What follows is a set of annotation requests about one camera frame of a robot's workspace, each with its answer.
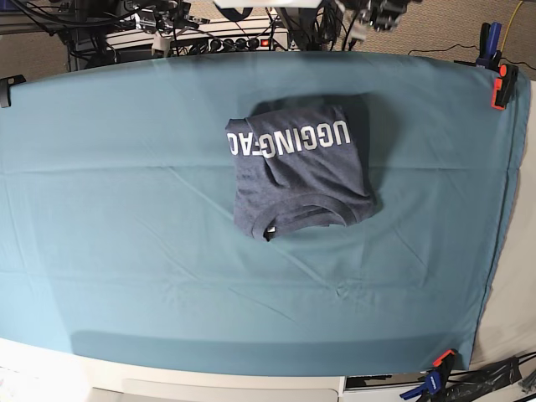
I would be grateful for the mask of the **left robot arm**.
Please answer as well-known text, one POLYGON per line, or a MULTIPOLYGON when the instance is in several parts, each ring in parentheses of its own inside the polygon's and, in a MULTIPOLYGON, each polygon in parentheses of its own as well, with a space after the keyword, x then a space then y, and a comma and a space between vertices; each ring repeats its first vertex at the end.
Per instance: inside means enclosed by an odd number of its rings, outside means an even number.
POLYGON ((355 0, 336 1, 343 13, 350 12, 348 38, 364 42, 369 31, 389 32, 399 26, 412 0, 355 0))

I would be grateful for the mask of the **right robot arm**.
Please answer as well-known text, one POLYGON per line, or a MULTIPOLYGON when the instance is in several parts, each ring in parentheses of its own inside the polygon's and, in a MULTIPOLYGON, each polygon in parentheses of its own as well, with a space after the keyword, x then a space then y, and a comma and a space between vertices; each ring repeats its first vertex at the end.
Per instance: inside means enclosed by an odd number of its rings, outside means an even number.
POLYGON ((178 36, 210 23, 207 18, 191 14, 191 3, 186 1, 155 1, 144 7, 138 1, 124 1, 123 5, 129 12, 138 10, 124 22, 153 36, 151 52, 156 56, 179 56, 183 46, 178 36))

